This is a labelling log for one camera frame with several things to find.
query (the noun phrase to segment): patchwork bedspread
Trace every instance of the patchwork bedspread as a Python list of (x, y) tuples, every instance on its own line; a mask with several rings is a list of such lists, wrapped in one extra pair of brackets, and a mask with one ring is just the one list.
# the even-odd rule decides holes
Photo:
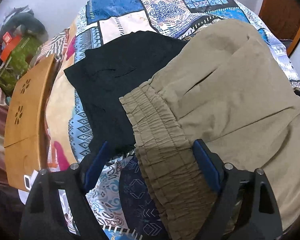
[[(298, 74), (287, 57), (285, 46), (255, 13), (237, 0), (90, 0), (80, 9), (76, 20), (70, 26), (66, 59), (63, 60), (57, 74), (47, 104), (46, 120), (51, 138), (50, 161), (53, 159), (55, 164), (58, 156), (59, 161), (66, 162), (62, 167), (67, 167), (71, 163), (80, 162), (90, 152), (88, 146), (93, 137), (91, 127), (80, 98), (63, 71), (83, 59), (85, 50), (100, 47), (117, 37), (136, 31), (153, 31), (176, 39), (190, 40), (202, 29), (226, 18), (235, 18), (252, 24), (267, 43), (291, 85), (300, 87)], [(124, 194), (136, 195), (136, 192), (133, 192), (135, 188), (130, 187), (130, 184), (126, 187), (118, 184), (124, 167), (139, 172), (135, 159), (132, 158), (130, 161), (134, 163), (125, 162), (123, 165), (119, 162), (110, 168), (105, 167), (104, 177), (100, 177), (95, 189), (87, 194), (87, 200), (100, 224), (106, 226), (106, 231), (112, 230), (109, 238), (118, 235), (111, 227), (126, 228), (130, 219), (122, 212), (120, 196), (123, 193), (119, 195), (117, 192), (123, 188)], [(102, 187), (107, 188), (106, 199)], [(140, 186), (138, 194), (145, 196), (140, 201), (145, 201), (144, 206), (147, 207), (149, 199), (146, 198), (148, 194), (146, 187)], [(140, 210), (140, 218), (145, 218), (144, 212), (149, 215), (145, 209)], [(66, 217), (68, 224), (71, 224), (70, 211)], [(158, 225), (154, 225), (145, 224), (148, 231), (143, 231), (143, 234), (159, 233), (161, 229), (159, 230)], [(126, 234), (125, 237), (134, 238), (135, 235)]]

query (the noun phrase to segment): flower-shaped cutout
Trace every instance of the flower-shaped cutout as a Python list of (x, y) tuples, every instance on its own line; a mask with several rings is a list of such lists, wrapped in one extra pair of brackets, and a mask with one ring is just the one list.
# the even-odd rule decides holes
[(25, 93), (26, 89), (30, 85), (30, 80), (31, 80), (31, 78), (27, 79), (26, 82), (23, 84), (20, 94), (24, 94)]
[(16, 112), (15, 114), (15, 118), (16, 120), (14, 121), (14, 124), (19, 124), (19, 119), (22, 117), (22, 109), (23, 109), (23, 106), (19, 106), (18, 108), (18, 112)]

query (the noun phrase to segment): silver bolt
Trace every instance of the silver bolt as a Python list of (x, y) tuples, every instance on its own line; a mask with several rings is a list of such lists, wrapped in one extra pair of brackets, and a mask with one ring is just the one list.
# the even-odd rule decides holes
[(257, 168), (256, 172), (257, 172), (259, 175), (262, 175), (262, 174), (265, 173), (265, 172), (263, 171), (263, 169), (261, 169), (261, 168)]
[(78, 163), (72, 163), (72, 164), (70, 165), (70, 169), (71, 169), (71, 170), (76, 170), (77, 168), (79, 168), (79, 164), (78, 164)]
[(232, 170), (232, 169), (233, 169), (233, 165), (232, 165), (231, 163), (226, 163), (226, 164), (225, 164), (225, 168), (226, 168), (227, 170)]
[(39, 171), (39, 173), (40, 173), (41, 175), (44, 175), (44, 174), (47, 173), (47, 170), (46, 170), (46, 169), (41, 169), (41, 170)]

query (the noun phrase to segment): orange object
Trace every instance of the orange object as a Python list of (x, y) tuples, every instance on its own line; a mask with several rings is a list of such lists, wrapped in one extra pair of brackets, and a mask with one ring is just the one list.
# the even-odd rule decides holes
[(4, 133), (9, 185), (28, 191), (24, 175), (47, 166), (44, 109), (54, 73), (54, 54), (44, 58), (17, 82)]
[(10, 33), (8, 33), (8, 32), (6, 32), (3, 35), (2, 39), (5, 42), (5, 44), (8, 44), (10, 41), (12, 41), (12, 37), (11, 37)]
[(12, 38), (12, 40), (7, 44), (7, 46), (3, 49), (0, 59), (2, 59), (3, 62), (5, 62), (10, 55), (11, 51), (19, 44), (21, 41), (21, 36), (16, 36)]

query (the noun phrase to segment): folded black garment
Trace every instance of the folded black garment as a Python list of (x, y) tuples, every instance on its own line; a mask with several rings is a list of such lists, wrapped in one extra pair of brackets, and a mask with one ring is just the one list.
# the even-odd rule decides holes
[(91, 152), (98, 152), (104, 141), (109, 142), (111, 155), (133, 149), (132, 126), (119, 97), (165, 67), (185, 44), (155, 32), (138, 31), (85, 51), (84, 59), (64, 70), (92, 129)]

